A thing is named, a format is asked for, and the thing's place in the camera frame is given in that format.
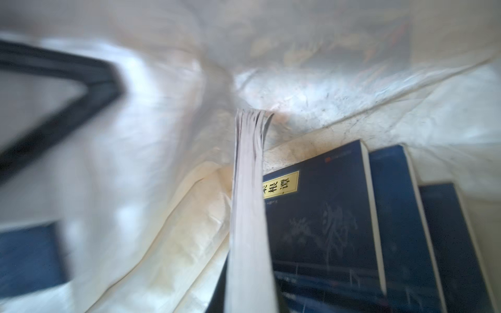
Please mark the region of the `beige canvas floral tote bag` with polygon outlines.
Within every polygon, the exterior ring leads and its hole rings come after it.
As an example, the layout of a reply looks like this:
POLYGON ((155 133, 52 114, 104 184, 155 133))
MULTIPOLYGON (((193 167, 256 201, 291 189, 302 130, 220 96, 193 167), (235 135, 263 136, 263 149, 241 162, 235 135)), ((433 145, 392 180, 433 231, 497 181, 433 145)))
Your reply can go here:
POLYGON ((1 185, 61 223, 70 282, 2 312, 203 312, 228 251, 235 115, 272 172, 352 140, 451 181, 500 302, 499 1, 2 1, 1 38, 112 62, 125 94, 1 185))

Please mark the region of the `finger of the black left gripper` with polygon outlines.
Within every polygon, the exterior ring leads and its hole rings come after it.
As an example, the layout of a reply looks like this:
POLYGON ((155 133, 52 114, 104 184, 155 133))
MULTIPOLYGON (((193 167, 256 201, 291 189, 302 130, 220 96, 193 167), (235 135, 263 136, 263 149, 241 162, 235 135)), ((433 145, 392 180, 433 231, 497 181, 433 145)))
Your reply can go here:
POLYGON ((1 41, 1 70, 82 83, 86 93, 47 117, 1 151, 1 182, 6 183, 123 94, 110 62, 1 41))

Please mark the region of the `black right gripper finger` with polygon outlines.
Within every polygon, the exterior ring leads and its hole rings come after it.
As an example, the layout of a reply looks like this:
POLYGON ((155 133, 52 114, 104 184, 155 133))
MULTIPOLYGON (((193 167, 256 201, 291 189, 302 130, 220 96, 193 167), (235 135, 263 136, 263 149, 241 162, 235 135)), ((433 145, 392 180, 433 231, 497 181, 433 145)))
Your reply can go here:
POLYGON ((227 273, 228 259, 225 259, 223 269, 217 281, 215 291, 211 297, 211 301, 207 306, 206 313, 223 313, 224 301, 226 292, 226 273, 227 273))

